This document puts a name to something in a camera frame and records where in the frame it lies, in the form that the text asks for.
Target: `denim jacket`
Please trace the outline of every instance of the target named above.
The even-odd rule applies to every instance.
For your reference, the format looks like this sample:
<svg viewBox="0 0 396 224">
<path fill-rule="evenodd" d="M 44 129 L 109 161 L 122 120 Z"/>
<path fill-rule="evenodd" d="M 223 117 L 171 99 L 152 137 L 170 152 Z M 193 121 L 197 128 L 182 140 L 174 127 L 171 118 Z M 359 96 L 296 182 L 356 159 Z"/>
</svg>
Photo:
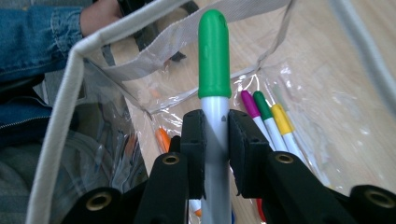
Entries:
<svg viewBox="0 0 396 224">
<path fill-rule="evenodd" d="M 81 38 L 81 7 L 0 9 L 0 83 L 63 69 Z M 51 108 L 32 98 L 0 104 L 0 148 L 43 137 Z"/>
</svg>

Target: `brass screw hole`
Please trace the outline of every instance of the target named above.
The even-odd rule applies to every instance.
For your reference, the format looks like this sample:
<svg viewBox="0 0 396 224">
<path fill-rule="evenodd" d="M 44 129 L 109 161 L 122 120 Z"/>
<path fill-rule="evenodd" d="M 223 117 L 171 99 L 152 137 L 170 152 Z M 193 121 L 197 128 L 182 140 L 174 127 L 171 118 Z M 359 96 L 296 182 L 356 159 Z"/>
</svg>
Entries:
<svg viewBox="0 0 396 224">
<path fill-rule="evenodd" d="M 166 156 L 163 158 L 163 163 L 166 165 L 174 165 L 178 163 L 180 159 L 177 156 Z"/>
<path fill-rule="evenodd" d="M 95 195 L 93 195 L 88 201 L 87 201 L 87 209 L 90 211 L 98 211 L 106 206 L 108 206 L 111 203 L 112 197 L 111 194 L 108 192 L 99 192 Z"/>
<path fill-rule="evenodd" d="M 293 163 L 294 162 L 294 158 L 286 155 L 286 154 L 278 154 L 275 156 L 277 161 L 280 161 L 282 163 Z"/>
<path fill-rule="evenodd" d="M 366 196 L 370 202 L 384 208 L 393 208 L 396 205 L 395 201 L 388 195 L 373 189 L 367 189 L 364 192 L 364 196 Z"/>
</svg>

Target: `purple marker cap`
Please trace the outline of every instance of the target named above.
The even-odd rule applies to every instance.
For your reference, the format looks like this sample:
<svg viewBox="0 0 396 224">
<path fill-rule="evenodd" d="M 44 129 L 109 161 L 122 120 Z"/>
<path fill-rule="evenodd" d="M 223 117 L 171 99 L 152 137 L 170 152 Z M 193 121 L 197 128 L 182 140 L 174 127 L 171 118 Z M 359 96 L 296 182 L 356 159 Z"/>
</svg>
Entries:
<svg viewBox="0 0 396 224">
<path fill-rule="evenodd" d="M 248 91 L 241 91 L 242 101 L 244 102 L 247 113 L 254 119 L 260 116 L 260 111 L 254 103 L 253 97 Z"/>
</svg>

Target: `denim sleeve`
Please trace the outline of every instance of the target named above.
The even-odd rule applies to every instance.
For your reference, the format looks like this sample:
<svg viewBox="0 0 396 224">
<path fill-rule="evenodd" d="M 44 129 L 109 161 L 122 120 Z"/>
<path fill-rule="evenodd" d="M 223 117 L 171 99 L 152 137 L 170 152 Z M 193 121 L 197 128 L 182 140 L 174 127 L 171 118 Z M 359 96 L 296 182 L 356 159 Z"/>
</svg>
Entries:
<svg viewBox="0 0 396 224">
<path fill-rule="evenodd" d="M 0 83 L 65 67 L 82 39 L 81 7 L 0 9 Z"/>
</svg>

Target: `purple marker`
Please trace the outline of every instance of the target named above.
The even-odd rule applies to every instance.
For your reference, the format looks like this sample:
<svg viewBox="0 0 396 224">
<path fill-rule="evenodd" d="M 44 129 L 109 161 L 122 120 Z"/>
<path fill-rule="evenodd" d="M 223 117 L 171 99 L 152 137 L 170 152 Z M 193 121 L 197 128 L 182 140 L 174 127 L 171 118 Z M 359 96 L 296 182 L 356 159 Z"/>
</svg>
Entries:
<svg viewBox="0 0 396 224">
<path fill-rule="evenodd" d="M 260 114 L 259 109 L 257 108 L 256 104 L 254 103 L 253 97 L 250 95 L 248 91 L 241 91 L 241 98 L 242 102 L 244 102 L 245 109 L 247 113 L 251 116 L 253 121 L 257 124 L 262 134 L 264 134 L 265 138 L 270 144 L 272 149 L 275 149 L 274 144 L 271 140 L 270 134 L 267 132 L 267 129 L 264 126 L 264 122 L 262 122 L 262 117 Z"/>
</svg>

